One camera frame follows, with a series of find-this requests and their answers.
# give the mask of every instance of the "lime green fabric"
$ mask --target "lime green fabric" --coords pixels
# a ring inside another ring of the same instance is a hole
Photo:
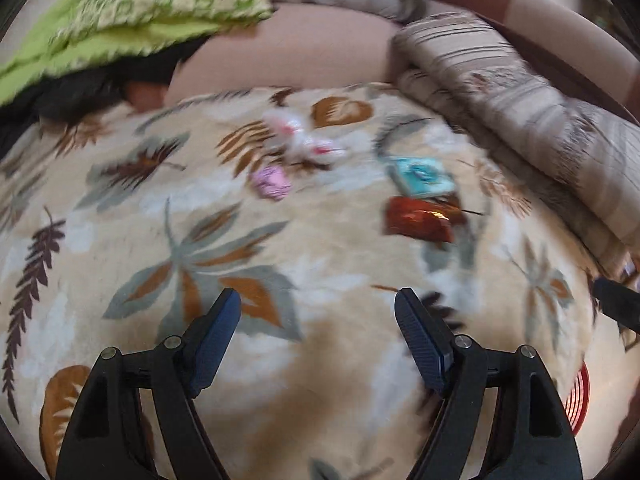
[[[270,14],[269,0],[58,0],[0,69],[0,104],[44,76],[146,56]]]

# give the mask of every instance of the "blue gripper pad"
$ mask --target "blue gripper pad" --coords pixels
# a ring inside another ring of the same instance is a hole
[[[453,364],[451,332],[443,323],[438,325],[410,288],[396,294],[395,311],[425,386],[442,396],[447,388],[447,372]]]
[[[240,295],[232,289],[225,289],[209,313],[199,318],[209,323],[209,329],[201,334],[202,341],[194,354],[194,370],[188,384],[191,399],[211,386],[226,347],[240,321],[240,314]]]

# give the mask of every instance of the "metal screw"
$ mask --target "metal screw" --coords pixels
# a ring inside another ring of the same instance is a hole
[[[457,335],[454,339],[456,346],[460,348],[470,348],[472,341],[468,335]]]
[[[178,346],[180,346],[181,343],[182,343],[182,339],[180,338],[179,335],[171,335],[164,340],[164,346],[169,349],[178,348]]]
[[[536,349],[533,348],[533,346],[529,346],[529,345],[524,345],[521,349],[520,349],[520,353],[522,355],[524,355],[524,357],[528,357],[529,359],[535,357],[538,353],[536,352]]]
[[[100,352],[100,357],[103,359],[111,359],[116,355],[116,349],[113,346],[107,346],[102,352]]]

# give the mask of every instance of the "shiny red wrapper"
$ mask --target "shiny red wrapper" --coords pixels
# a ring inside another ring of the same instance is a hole
[[[428,242],[453,242],[453,225],[466,223],[459,208],[395,196],[386,206],[386,232]]]

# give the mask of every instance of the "candy wrapper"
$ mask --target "candy wrapper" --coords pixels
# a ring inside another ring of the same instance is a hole
[[[267,166],[251,176],[251,182],[260,196],[282,200],[291,189],[291,183],[280,166]]]
[[[456,190],[456,183],[437,158],[394,156],[389,163],[391,177],[405,196],[430,198]]]
[[[268,153],[284,152],[287,164],[299,164],[308,160],[328,166],[335,164],[347,154],[345,149],[332,140],[311,136],[308,121],[290,110],[268,110],[262,116],[262,120],[275,134],[265,142],[265,149]]]
[[[388,234],[452,243],[452,226],[465,224],[466,216],[452,205],[395,196],[386,206],[385,221]]]

